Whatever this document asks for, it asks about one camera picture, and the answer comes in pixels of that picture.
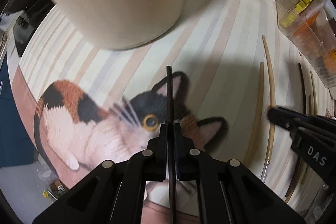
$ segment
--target cat ear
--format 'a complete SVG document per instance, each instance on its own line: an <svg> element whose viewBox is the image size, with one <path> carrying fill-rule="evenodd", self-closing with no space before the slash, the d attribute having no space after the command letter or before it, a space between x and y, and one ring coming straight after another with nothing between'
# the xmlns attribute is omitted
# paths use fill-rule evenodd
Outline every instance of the cat ear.
<svg viewBox="0 0 336 224"><path fill-rule="evenodd" d="M184 102L189 88L189 79L182 71L176 71L172 74L173 77L173 97L174 99ZM167 77L154 85L152 92L161 94L167 97Z"/></svg>
<svg viewBox="0 0 336 224"><path fill-rule="evenodd" d="M212 117L197 122L199 133L205 143L204 148L208 152L213 150L225 136L228 125L222 117Z"/></svg>

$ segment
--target pink inner ear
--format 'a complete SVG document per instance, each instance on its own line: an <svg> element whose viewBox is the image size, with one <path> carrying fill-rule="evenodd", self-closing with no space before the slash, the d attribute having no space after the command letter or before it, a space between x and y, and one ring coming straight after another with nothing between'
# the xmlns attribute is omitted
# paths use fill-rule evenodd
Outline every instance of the pink inner ear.
<svg viewBox="0 0 336 224"><path fill-rule="evenodd" d="M199 128L199 133L204 140L204 144L207 144L216 135L221 126L221 122L212 122Z"/></svg>
<svg viewBox="0 0 336 224"><path fill-rule="evenodd" d="M181 76L179 75L177 77L174 77L173 78L173 97L174 98L176 97L180 84L181 84ZM160 87L156 93L167 97L167 83L165 83L162 87Z"/></svg>

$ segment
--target cat whisker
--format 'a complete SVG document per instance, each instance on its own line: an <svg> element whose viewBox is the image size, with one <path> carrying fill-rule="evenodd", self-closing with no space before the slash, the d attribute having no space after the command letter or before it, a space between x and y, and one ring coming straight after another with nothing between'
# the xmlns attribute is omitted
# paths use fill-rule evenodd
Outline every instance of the cat whisker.
<svg viewBox="0 0 336 224"><path fill-rule="evenodd" d="M125 107L124 107L123 105L118 104L118 103L115 103L114 106L115 106L116 108L118 108L119 111L121 111L121 113L122 113L122 115L124 115L124 117L125 117L125 115L127 116L127 118L129 119L130 123L131 123L134 127L137 126L137 123L134 121L134 119L132 118L132 116L128 113L128 111L125 109Z"/></svg>
<svg viewBox="0 0 336 224"><path fill-rule="evenodd" d="M115 106L111 107L110 109L113 110L113 112L120 118L120 120L128 124L130 127L134 127L134 125L131 124L130 121L126 119L125 116L121 114L120 111Z"/></svg>
<svg viewBox="0 0 336 224"><path fill-rule="evenodd" d="M133 115L133 117L134 117L135 122L137 123L137 125L139 127L141 127L141 123L139 121L138 115L135 113L135 110L134 110L133 106L131 105L130 101L127 100L124 96L122 97L122 100L123 100L124 103L126 103L128 105L129 109L131 110L131 113L132 113L132 115Z"/></svg>

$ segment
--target cat tail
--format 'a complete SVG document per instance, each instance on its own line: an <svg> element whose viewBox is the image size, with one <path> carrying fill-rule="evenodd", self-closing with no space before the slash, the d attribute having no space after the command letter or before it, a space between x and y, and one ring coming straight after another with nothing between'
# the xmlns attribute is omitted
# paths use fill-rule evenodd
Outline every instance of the cat tail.
<svg viewBox="0 0 336 224"><path fill-rule="evenodd" d="M49 160L46 152L43 149L41 137L40 137L40 121L42 118L42 111L44 108L44 100L41 97L40 100L37 102L36 111L34 115L34 140L36 149L39 152L39 154L42 156L43 160L46 162L46 164L49 166L49 168L52 170L52 172L58 176L57 171L51 161Z"/></svg>

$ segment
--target striped tablecloth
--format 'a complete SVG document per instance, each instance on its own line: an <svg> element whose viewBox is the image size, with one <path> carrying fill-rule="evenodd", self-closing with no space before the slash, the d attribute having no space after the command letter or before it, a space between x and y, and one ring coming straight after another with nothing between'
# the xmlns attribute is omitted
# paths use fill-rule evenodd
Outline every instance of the striped tablecloth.
<svg viewBox="0 0 336 224"><path fill-rule="evenodd" d="M276 104L302 112L298 63L303 67L307 98L312 95L312 68L279 31L274 0L184 0L180 19L167 33L153 43L127 51L94 47L56 5L32 37L18 70L36 101L53 81L69 79L107 109L122 95L131 99L149 90L165 77L166 65L172 65L173 71L184 71L190 79L190 110L199 119L220 116L229 123L229 133L212 156L243 160L255 116L259 63L264 62L262 136L251 166L260 177L269 129L269 83L262 34L266 35L272 59ZM329 91L315 72L314 78L318 114L325 115L327 108L333 115ZM13 93L18 102L20 94ZM296 161L290 145L288 133L276 128L266 185L283 199ZM307 209L321 182L310 170L289 205L297 211ZM178 210L197 215L197 195L188 196L180 188L178 191ZM167 186L153 191L149 199L167 206Z"/></svg>

